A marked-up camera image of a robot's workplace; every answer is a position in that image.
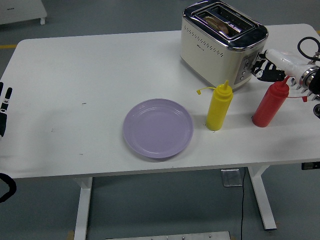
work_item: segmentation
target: toaster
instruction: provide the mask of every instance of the toaster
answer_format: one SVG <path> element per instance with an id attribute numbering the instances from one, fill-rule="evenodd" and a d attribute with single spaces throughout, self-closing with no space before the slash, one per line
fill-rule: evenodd
<path id="1" fill-rule="evenodd" d="M 235 90 L 250 80 L 268 30 L 222 1 L 205 0 L 182 15 L 181 58 L 214 87 Z"/>

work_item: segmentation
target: purple plate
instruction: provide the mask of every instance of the purple plate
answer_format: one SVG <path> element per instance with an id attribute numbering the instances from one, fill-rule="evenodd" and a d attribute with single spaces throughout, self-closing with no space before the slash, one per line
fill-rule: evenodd
<path id="1" fill-rule="evenodd" d="M 194 132 L 188 111 L 167 99 L 139 103 L 126 115 L 123 135 L 137 153 L 155 159 L 171 157 L 187 147 Z"/>

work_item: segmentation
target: bottle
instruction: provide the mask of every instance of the bottle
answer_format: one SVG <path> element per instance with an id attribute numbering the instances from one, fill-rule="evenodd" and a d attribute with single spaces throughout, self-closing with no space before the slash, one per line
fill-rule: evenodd
<path id="1" fill-rule="evenodd" d="M 265 128 L 269 125 L 289 95 L 288 79 L 289 76 L 283 81 L 276 81 L 268 88 L 252 117 L 254 125 L 260 128 Z"/>
<path id="2" fill-rule="evenodd" d="M 226 80 L 224 84 L 220 84 L 218 87 L 205 87 L 202 89 L 214 89 L 208 114 L 206 116 L 206 127 L 211 131 L 217 131 L 221 129 L 231 100 L 234 96 L 232 88 L 229 86 L 229 81 Z"/>

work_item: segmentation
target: red bottle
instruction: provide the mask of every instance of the red bottle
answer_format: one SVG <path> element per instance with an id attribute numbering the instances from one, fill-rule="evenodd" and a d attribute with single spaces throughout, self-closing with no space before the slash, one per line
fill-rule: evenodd
<path id="1" fill-rule="evenodd" d="M 252 117 L 254 125 L 260 128 L 265 128 L 269 125 L 289 95 L 288 79 L 289 77 L 286 77 L 283 81 L 276 81 L 268 88 Z"/>

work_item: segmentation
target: gray floor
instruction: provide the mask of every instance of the gray floor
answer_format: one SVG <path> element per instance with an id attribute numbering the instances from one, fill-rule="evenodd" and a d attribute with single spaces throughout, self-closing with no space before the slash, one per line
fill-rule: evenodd
<path id="1" fill-rule="evenodd" d="M 196 1 L 42 2 L 48 13 L 46 24 L 37 19 L 0 25 L 0 45 L 33 38 L 180 30 L 183 9 Z M 264 25 L 305 23 L 320 30 L 318 0 L 225 2 Z M 13 52 L 0 49 L 0 76 Z M 278 226 L 271 231 L 263 228 L 247 173 L 243 239 L 319 239 L 319 173 L 302 171 L 300 164 L 266 170 L 263 180 Z M 17 187 L 17 193 L 0 204 L 0 239 L 67 239 L 76 224 L 78 185 L 71 179 L 24 179 Z M 6 191 L 0 183 L 0 194 Z M 239 240 L 241 200 L 242 189 L 223 187 L 218 169 L 95 178 L 87 239 L 229 231 Z"/>

